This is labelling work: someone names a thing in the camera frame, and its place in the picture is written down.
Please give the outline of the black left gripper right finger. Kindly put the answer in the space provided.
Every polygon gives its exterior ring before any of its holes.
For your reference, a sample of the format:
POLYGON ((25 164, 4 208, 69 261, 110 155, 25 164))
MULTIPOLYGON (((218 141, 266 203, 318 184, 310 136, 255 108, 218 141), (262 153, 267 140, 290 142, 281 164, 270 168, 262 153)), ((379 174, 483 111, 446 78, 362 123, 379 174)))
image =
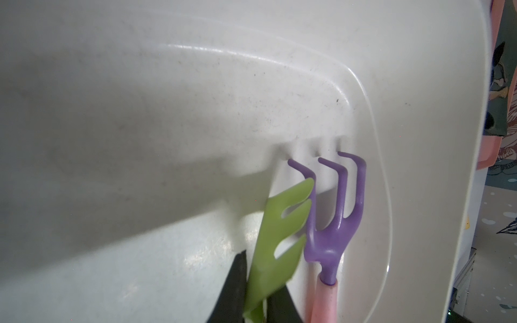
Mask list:
POLYGON ((268 297, 266 323, 303 323, 286 285, 268 297))

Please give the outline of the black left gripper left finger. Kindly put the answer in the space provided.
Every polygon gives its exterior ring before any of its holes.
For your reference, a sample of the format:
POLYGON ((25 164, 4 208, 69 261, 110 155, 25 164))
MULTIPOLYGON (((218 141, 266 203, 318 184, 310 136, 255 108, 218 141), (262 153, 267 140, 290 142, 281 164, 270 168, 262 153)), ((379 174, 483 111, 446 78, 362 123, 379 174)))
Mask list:
POLYGON ((246 286, 247 258, 246 250, 243 250, 234 257, 223 288, 207 322, 245 322, 243 313, 246 286))

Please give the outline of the purple rake pink handle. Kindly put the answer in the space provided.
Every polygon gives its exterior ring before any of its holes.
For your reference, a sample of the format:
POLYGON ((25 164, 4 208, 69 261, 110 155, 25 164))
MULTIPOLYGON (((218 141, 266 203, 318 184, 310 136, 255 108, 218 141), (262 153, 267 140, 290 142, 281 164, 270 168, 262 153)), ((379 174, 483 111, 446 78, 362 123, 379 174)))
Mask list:
POLYGON ((366 161, 351 153, 338 152, 337 154, 353 160, 357 166, 355 205, 351 214, 345 217, 347 168, 320 157, 318 162, 334 169, 338 175, 338 181, 335 215, 331 223, 323 230, 316 228, 316 190, 313 189, 310 194, 312 205, 306 222, 307 243, 304 249, 304 258, 307 262, 317 262, 321 266, 321 272, 316 280, 313 303, 310 307, 311 322, 337 321, 337 272, 339 263, 345 249, 361 224, 364 212, 366 161))

